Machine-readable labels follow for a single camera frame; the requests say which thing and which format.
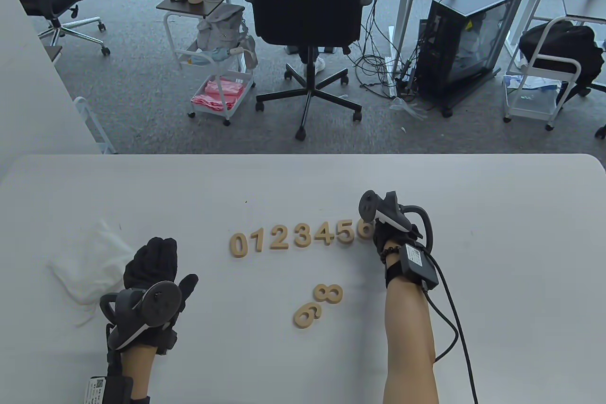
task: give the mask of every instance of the computer case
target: computer case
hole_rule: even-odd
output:
[[[491,73],[520,1],[432,1],[415,70],[419,94],[450,108],[448,97]]]

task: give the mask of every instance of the white wall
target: white wall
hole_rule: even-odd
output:
[[[0,179],[24,153],[100,153],[19,0],[0,11]]]

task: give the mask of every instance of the label sticker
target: label sticker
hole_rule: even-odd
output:
[[[86,387],[84,404],[102,404],[103,393],[106,389],[106,378],[91,377]]]
[[[415,262],[418,266],[423,266],[423,262],[420,259],[420,251],[416,250],[409,244],[406,244],[406,254],[409,257],[409,261]]]

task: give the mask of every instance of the black backpack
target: black backpack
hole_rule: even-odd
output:
[[[526,60],[530,61],[530,58],[532,58],[546,25],[545,23],[531,28],[520,38],[520,50]],[[602,49],[595,43],[593,30],[587,25],[573,25],[569,20],[563,20],[553,25],[541,47],[541,53],[554,57],[572,58],[578,61],[581,70],[576,83],[580,86],[587,86],[587,84],[593,82],[602,71],[602,65],[604,64]],[[535,68],[571,73],[576,70],[573,64],[551,62],[540,58],[537,58]]]

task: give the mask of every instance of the wooden number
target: wooden number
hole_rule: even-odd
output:
[[[281,233],[277,237],[277,239],[275,239],[275,241],[271,243],[269,249],[271,249],[271,250],[288,250],[288,243],[284,243],[284,240],[286,239],[286,235],[288,235],[288,229],[286,228],[286,226],[282,226],[281,224],[278,224],[277,226],[273,226],[273,229],[271,229],[271,235],[276,236],[278,231],[281,231]]]
[[[252,239],[257,239],[255,251],[261,252],[261,250],[263,249],[263,228],[260,228],[256,232],[251,233],[250,237]]]
[[[307,328],[312,325],[314,319],[322,315],[322,307],[317,303],[307,303],[297,309],[294,314],[294,324],[299,328]]]
[[[240,240],[241,248],[238,250],[236,242]],[[242,258],[249,253],[249,244],[246,240],[246,235],[243,233],[234,233],[232,239],[229,240],[229,249],[234,257]]]
[[[350,227],[352,224],[353,221],[351,219],[344,219],[337,222],[337,240],[339,240],[341,243],[349,244],[353,242],[356,234],[353,231],[353,228]],[[342,233],[347,233],[347,236],[342,237]]]
[[[367,224],[363,219],[357,222],[357,234],[364,240],[370,240],[373,237],[374,226]]]
[[[294,233],[298,233],[299,236],[294,239],[294,243],[299,248],[307,248],[312,243],[312,235],[309,233],[309,225],[305,223],[297,224],[294,228]]]
[[[335,234],[330,233],[330,227],[328,221],[325,221],[320,226],[320,229],[314,235],[314,240],[324,240],[324,244],[331,244],[335,239]]]
[[[313,297],[318,302],[325,302],[327,300],[329,303],[339,303],[340,300],[343,299],[343,289],[341,288],[341,286],[338,286],[336,284],[333,284],[331,286],[318,284],[313,290]]]

